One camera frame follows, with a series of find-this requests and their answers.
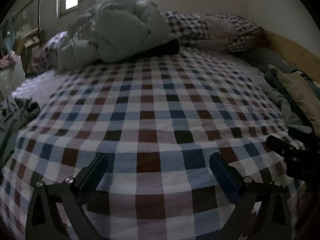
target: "radiator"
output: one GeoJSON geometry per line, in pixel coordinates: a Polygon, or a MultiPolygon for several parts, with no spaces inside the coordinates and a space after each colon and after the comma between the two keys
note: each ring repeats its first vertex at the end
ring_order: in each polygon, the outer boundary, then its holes
{"type": "Polygon", "coordinates": [[[16,59],[17,63],[13,69],[5,69],[0,71],[0,93],[2,96],[0,99],[2,100],[7,99],[11,93],[26,80],[21,59],[20,57],[16,57],[16,59]]]}

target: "wooden bed frame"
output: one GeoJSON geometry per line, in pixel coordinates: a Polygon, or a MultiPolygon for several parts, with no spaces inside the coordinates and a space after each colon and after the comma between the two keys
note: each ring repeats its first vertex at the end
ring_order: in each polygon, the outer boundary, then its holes
{"type": "Polygon", "coordinates": [[[276,33],[267,31],[269,48],[320,83],[320,59],[309,50],[276,33]]]}

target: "bed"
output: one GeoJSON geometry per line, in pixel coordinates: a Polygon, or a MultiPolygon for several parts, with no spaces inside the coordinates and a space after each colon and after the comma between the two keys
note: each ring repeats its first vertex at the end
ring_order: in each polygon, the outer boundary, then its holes
{"type": "MultiPolygon", "coordinates": [[[[275,135],[301,145],[287,135],[280,110],[241,62],[191,47],[175,55],[47,71],[13,93],[35,96],[42,108],[20,131],[1,171],[0,214],[16,239],[24,239],[35,184],[75,176],[97,152],[109,164],[83,208],[107,239],[214,239],[234,209],[209,170],[214,152],[243,176],[280,180],[295,224],[302,183],[285,176],[283,159],[265,141],[275,135]]],[[[61,214],[74,239],[63,209],[61,214]]]]}

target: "plaid bedspread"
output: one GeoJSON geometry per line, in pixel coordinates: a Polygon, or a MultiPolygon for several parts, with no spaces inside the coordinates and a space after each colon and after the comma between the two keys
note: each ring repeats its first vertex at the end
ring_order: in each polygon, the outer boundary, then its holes
{"type": "Polygon", "coordinates": [[[101,152],[109,166],[84,206],[100,234],[214,239],[234,206],[208,168],[212,153],[256,181],[280,179],[291,194],[300,186],[266,147],[270,134],[287,136],[279,110],[232,64],[196,49],[87,67],[66,74],[19,133],[1,171],[0,214],[24,239],[36,182],[62,182],[101,152]]]}

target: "wooden board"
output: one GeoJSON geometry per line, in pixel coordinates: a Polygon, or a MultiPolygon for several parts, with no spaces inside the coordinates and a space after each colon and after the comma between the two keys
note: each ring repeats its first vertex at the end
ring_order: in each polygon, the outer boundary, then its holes
{"type": "Polygon", "coordinates": [[[320,59],[309,50],[276,33],[267,31],[270,49],[281,54],[297,69],[305,72],[314,81],[320,83],[320,59]]]}

